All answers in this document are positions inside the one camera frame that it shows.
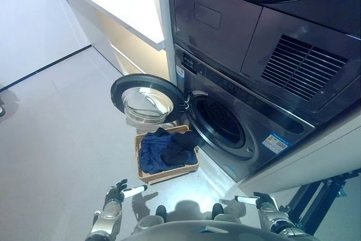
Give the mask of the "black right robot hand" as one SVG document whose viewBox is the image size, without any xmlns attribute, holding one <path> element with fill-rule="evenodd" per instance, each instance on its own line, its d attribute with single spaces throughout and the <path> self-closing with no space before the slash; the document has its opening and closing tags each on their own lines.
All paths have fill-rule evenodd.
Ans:
<svg viewBox="0 0 361 241">
<path fill-rule="evenodd" d="M 278 209 L 278 205 L 274 198 L 272 198 L 269 194 L 254 192 L 253 196 L 235 196 L 235 200 L 239 203 L 255 205 L 257 209 L 261 209 L 261 206 L 265 204 L 270 204 L 276 209 Z"/>
</svg>

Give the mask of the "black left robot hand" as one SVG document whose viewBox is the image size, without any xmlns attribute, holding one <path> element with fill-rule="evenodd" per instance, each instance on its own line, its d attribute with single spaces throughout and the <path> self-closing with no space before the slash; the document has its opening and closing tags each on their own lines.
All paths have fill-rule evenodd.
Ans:
<svg viewBox="0 0 361 241">
<path fill-rule="evenodd" d="M 127 179 L 122 179 L 114 186 L 110 186 L 105 196 L 105 203 L 110 201 L 118 201 L 122 203 L 124 199 L 138 195 L 148 189 L 147 185 L 141 185 L 137 187 L 128 187 Z"/>
</svg>

